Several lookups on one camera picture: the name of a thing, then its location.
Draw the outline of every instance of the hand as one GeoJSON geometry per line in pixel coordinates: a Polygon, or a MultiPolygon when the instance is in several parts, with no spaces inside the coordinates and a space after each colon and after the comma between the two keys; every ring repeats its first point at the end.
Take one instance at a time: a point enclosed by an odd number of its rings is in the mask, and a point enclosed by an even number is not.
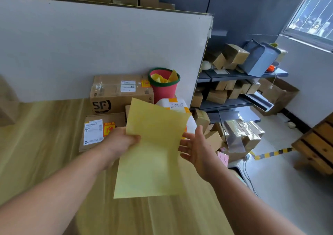
{"type": "Polygon", "coordinates": [[[191,162],[197,173],[205,181],[209,181],[211,173],[215,166],[219,166],[220,160],[212,147],[207,143],[205,136],[202,133],[202,126],[199,125],[195,134],[184,132],[178,151],[181,157],[191,162]]]}
{"type": "Polygon", "coordinates": [[[125,135],[126,127],[113,129],[104,140],[94,149],[102,153],[102,158],[106,162],[106,167],[124,154],[128,148],[137,144],[141,140],[139,135],[125,135]]]}

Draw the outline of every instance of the hazard tape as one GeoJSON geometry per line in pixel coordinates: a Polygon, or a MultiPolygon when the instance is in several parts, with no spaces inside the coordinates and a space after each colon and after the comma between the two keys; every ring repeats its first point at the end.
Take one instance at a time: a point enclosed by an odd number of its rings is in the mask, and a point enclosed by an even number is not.
{"type": "Polygon", "coordinates": [[[285,149],[281,149],[281,150],[278,150],[278,151],[275,151],[275,152],[270,152],[270,153],[265,153],[265,154],[260,154],[260,155],[255,155],[254,152],[250,151],[250,154],[252,155],[252,157],[255,160],[261,160],[261,159],[264,159],[264,158],[277,156],[277,155],[280,155],[280,154],[283,154],[283,153],[289,153],[289,152],[294,151],[294,150],[295,149],[293,147],[290,147],[290,148],[285,148],[285,149]]]}

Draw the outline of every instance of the white board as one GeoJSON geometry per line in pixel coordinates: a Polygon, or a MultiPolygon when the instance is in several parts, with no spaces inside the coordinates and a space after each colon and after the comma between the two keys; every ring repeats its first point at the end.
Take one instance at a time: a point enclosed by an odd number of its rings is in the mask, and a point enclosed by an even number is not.
{"type": "Polygon", "coordinates": [[[181,76],[190,105],[213,17],[54,0],[0,0],[0,74],[22,102],[87,98],[98,74],[181,76]]]}

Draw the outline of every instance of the wood grain surface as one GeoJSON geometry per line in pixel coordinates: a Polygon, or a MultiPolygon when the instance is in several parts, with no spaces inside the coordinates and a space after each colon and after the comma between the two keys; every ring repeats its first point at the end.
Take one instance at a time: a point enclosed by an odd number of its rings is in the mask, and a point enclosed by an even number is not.
{"type": "MultiPolygon", "coordinates": [[[[20,104],[15,125],[0,127],[0,204],[78,155],[88,99],[20,104]]],[[[179,158],[186,193],[113,199],[118,161],[102,172],[66,234],[233,234],[212,187],[179,158]]]]}

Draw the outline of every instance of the person's right hand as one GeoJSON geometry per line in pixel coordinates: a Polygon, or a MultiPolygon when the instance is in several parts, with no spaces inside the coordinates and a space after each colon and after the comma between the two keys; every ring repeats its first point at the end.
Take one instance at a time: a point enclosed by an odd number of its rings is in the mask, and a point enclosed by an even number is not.
{"type": "Polygon", "coordinates": [[[199,125],[196,128],[195,134],[184,132],[183,137],[187,139],[180,141],[178,151],[182,152],[181,157],[194,165],[201,178],[209,181],[214,167],[220,165],[220,160],[210,144],[207,143],[202,133],[202,126],[199,125]]]}

